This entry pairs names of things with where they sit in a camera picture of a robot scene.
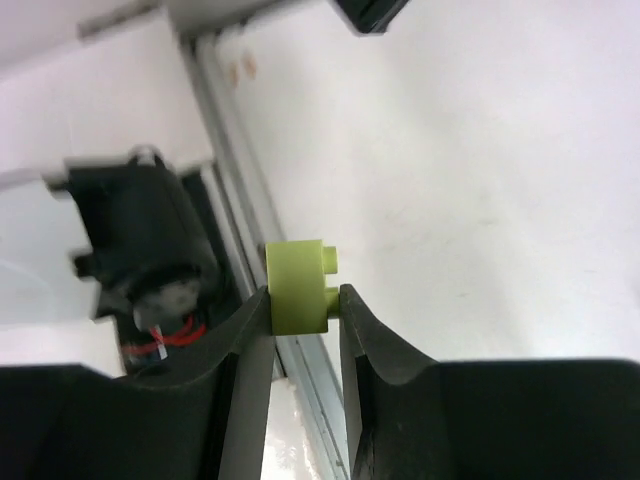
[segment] white surface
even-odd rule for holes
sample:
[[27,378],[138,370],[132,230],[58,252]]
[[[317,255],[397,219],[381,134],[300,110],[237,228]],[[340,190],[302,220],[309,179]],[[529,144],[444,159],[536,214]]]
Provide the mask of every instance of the white surface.
[[[220,26],[274,0],[166,0],[180,31]],[[0,0],[0,76],[62,45],[77,44],[78,24],[136,0]]]
[[286,378],[271,384],[262,480],[321,480],[295,388]]
[[41,180],[0,188],[0,323],[86,318],[99,287],[74,275],[69,256],[90,248],[70,197],[55,199]]
[[128,0],[0,0],[0,71],[64,43],[75,42],[78,22]]
[[212,158],[189,78],[162,15],[56,51],[0,81],[0,172],[57,171],[65,157],[154,144],[178,168]]
[[[163,15],[94,44],[57,51],[5,78],[0,82],[0,130],[3,174],[15,169],[60,173],[65,157],[121,156],[137,144],[156,145],[178,169],[213,156]],[[12,288],[37,301],[22,313],[12,310],[3,287],[0,363],[81,362],[122,374],[112,323],[89,320],[91,302],[81,293],[87,285],[56,284],[70,272],[67,248],[85,247],[80,238],[86,242],[86,234],[74,226],[69,205],[52,203],[46,211],[36,198],[47,192],[19,192],[0,195],[0,201],[7,195],[0,203],[0,236],[10,240],[0,243],[0,260],[7,275],[29,272],[21,277],[24,285]],[[31,216],[39,220],[29,222]],[[37,324],[15,325],[24,316]]]
[[288,238],[337,245],[404,338],[638,360],[639,21],[633,0],[414,0],[359,38],[316,2],[218,53]]

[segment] black motor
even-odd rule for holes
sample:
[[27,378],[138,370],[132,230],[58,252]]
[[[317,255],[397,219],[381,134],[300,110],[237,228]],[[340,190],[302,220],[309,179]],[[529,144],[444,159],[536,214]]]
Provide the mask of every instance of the black motor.
[[102,286],[96,318],[131,314],[136,326],[170,331],[221,283],[218,262],[180,180],[158,152],[128,163],[68,169],[68,191],[92,252],[74,257],[79,277]]

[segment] lego stud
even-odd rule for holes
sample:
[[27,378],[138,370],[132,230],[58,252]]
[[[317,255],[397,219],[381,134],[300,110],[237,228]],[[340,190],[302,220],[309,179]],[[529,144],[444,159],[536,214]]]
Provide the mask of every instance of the lego stud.
[[340,290],[327,288],[325,277],[338,273],[336,248],[305,240],[269,243],[265,251],[273,334],[326,333],[340,310]]

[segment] black plastic part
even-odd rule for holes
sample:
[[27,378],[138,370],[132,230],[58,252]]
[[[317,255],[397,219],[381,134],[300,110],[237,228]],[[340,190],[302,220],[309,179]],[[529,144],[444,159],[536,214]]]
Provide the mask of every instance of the black plastic part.
[[360,33],[384,33],[409,0],[336,0]]
[[152,160],[70,168],[58,186],[73,196],[93,248],[75,266],[78,276],[102,286],[96,317],[131,313],[138,299],[172,282],[195,280],[203,296],[220,285],[216,257],[180,180],[159,155]]
[[340,293],[353,480],[640,478],[640,366],[437,363]]
[[[200,219],[204,232],[209,240],[211,249],[218,259],[220,268],[221,285],[211,295],[203,296],[200,299],[195,312],[196,323],[204,323],[208,330],[216,328],[226,321],[233,313],[240,308],[242,300],[236,288],[231,274],[231,263],[225,251],[222,236],[218,228],[218,222],[211,208],[207,189],[202,182],[200,172],[196,171],[181,178],[181,183],[191,200],[191,204]],[[133,322],[130,314],[117,314],[118,336],[122,345],[147,344],[153,341],[148,332],[139,331]],[[169,355],[178,347],[166,347]],[[125,358],[125,368],[128,373],[135,373],[148,364],[149,359],[145,358],[133,362],[131,358]]]
[[2,478],[258,479],[275,345],[260,290],[161,365],[0,369]]

